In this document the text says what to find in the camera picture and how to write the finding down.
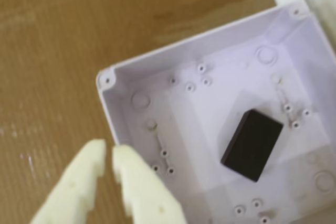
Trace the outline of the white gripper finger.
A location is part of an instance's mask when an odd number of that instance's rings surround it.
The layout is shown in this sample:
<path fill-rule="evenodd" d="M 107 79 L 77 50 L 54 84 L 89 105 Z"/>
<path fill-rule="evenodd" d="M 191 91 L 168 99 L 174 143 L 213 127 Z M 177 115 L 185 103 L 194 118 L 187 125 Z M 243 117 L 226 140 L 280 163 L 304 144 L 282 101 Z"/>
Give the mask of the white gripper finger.
<path fill-rule="evenodd" d="M 114 146 L 112 170 L 133 223 L 187 223 L 181 204 L 134 148 Z"/>
<path fill-rule="evenodd" d="M 88 141 L 66 167 L 31 223 L 86 223 L 94 208 L 97 180 L 104 175 L 106 142 Z"/>

